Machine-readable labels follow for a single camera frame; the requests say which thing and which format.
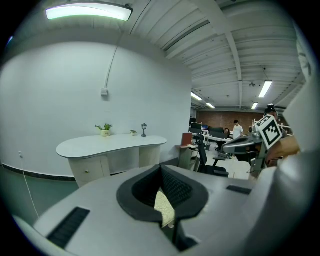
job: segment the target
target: desk drawer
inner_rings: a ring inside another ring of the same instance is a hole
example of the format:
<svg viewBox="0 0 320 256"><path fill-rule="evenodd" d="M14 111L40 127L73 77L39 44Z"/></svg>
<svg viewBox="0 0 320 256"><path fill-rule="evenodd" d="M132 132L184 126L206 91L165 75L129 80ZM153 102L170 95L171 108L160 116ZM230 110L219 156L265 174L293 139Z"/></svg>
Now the desk drawer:
<svg viewBox="0 0 320 256"><path fill-rule="evenodd" d="M75 180L78 182L92 182L104 176L100 157L86 159L69 159Z"/></svg>
<svg viewBox="0 0 320 256"><path fill-rule="evenodd" d="M191 158L194 158L198 155L198 150L193 150L192 153L191 153Z"/></svg>

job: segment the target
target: white desk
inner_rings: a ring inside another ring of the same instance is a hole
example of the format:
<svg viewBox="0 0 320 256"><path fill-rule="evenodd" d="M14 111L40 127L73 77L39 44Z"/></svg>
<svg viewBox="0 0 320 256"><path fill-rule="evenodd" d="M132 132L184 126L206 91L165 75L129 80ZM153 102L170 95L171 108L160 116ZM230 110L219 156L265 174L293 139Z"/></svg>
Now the white desk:
<svg viewBox="0 0 320 256"><path fill-rule="evenodd" d="M108 153L139 148L139 167L157 165L160 162L160 146L167 139L159 136L141 137L117 134L69 139L61 143L56 152L67 158L74 178L82 187L104 176L110 176Z"/></svg>
<svg viewBox="0 0 320 256"><path fill-rule="evenodd" d="M227 138L227 139L225 139L225 138L217 138L217 137L212 137L210 135L203 135L203 137L204 137L204 140L205 140L204 142L206 142L206 143L208 143L209 140L213 140L215 142L229 142L229 141L232 141L231 138Z"/></svg>

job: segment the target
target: white wall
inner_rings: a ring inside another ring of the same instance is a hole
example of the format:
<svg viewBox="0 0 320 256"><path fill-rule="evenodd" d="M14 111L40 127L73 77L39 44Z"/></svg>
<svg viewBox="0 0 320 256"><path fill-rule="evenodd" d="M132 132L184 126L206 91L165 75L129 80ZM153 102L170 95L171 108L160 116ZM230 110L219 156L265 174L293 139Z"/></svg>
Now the white wall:
<svg viewBox="0 0 320 256"><path fill-rule="evenodd" d="M161 161L178 156L175 145L188 131L191 71L139 38L124 35L101 97L119 34L64 29L10 49L0 74L0 158L31 172L72 176L56 154L63 141L98 134L95 124L113 124L114 134L141 132L165 137ZM21 161L18 151L23 154ZM111 171L129 168L136 155L114 155Z"/></svg>

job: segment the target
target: electrical wire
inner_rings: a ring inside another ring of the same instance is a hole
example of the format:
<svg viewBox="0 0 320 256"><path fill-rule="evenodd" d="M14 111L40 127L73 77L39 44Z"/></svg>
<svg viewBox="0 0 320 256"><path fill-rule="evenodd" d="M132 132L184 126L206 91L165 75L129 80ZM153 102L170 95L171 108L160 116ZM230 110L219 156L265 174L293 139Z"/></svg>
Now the electrical wire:
<svg viewBox="0 0 320 256"><path fill-rule="evenodd" d="M30 192L30 189L29 189L29 186L28 186L28 182L27 182L27 179L26 179L26 175L25 175L24 166L23 166L23 160L22 159L21 159L20 163L21 163L20 166L21 166L21 170L23 172L23 177L24 177L24 180L25 180L25 184L26 184L26 187L28 188L29 195L30 195L30 198L31 198L31 202L33 204L33 208L34 208L35 213L36 213L36 215L38 216L38 219L39 219L39 214L37 212L37 209L36 209L36 206L35 206L35 202L34 202L34 200L32 198L32 195L31 195L31 192Z"/></svg>
<svg viewBox="0 0 320 256"><path fill-rule="evenodd" d="M266 78L269 80L269 77L267 76L266 72L264 69L262 69L263 73L265 74Z"/></svg>
<svg viewBox="0 0 320 256"><path fill-rule="evenodd" d="M144 7L143 11L140 13L138 19L136 20L136 22L135 22L134 25L133 25L133 28L131 29L130 35L132 34L132 31L134 31L134 28L135 28L138 20L140 19L141 15L144 13L144 11L145 11L146 8L148 7L148 5L151 3L151 1L152 1L152 0L150 0L150 1L148 2L148 4Z"/></svg>
<svg viewBox="0 0 320 256"><path fill-rule="evenodd" d="M105 79L105 85L104 85L104 88L105 88L105 89L107 88L107 85L108 85L111 66L112 66L112 63L114 62L114 58L115 58L115 55L116 55L116 52L117 52L117 49L118 49L118 45L119 45L120 40L121 40L121 38L122 38L122 35L123 35L123 33L120 32L119 38L118 38L118 40L117 40L117 42L116 42L116 46L115 46L115 48L114 48L114 52L113 52L113 55L112 55L112 59L111 59L111 61L110 61L110 65L109 65L108 72L107 72L106 79Z"/></svg>

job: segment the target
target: ceiling light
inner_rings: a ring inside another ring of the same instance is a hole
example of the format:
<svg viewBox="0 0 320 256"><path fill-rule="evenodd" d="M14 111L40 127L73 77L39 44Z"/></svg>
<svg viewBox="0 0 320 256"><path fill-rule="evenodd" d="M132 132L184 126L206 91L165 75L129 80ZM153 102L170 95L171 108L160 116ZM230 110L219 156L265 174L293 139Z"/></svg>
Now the ceiling light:
<svg viewBox="0 0 320 256"><path fill-rule="evenodd" d="M213 105L211 105L210 103L207 103L207 105L212 108L212 109L215 109L215 107Z"/></svg>
<svg viewBox="0 0 320 256"><path fill-rule="evenodd" d="M199 96L195 95L193 92L191 92L191 96L196 98L198 101L202 101L202 98L200 98Z"/></svg>
<svg viewBox="0 0 320 256"><path fill-rule="evenodd" d="M256 109L256 107L258 106L258 103L257 102L255 102L255 103L253 103L253 106L252 106L252 110L255 110Z"/></svg>
<svg viewBox="0 0 320 256"><path fill-rule="evenodd" d="M262 88L262 91L260 92L259 98L263 98L267 94L271 84L272 84L272 80L264 81L264 86Z"/></svg>
<svg viewBox="0 0 320 256"><path fill-rule="evenodd" d="M75 15L93 15L126 22L129 20L133 9L113 3L78 2L46 9L45 12L48 20Z"/></svg>

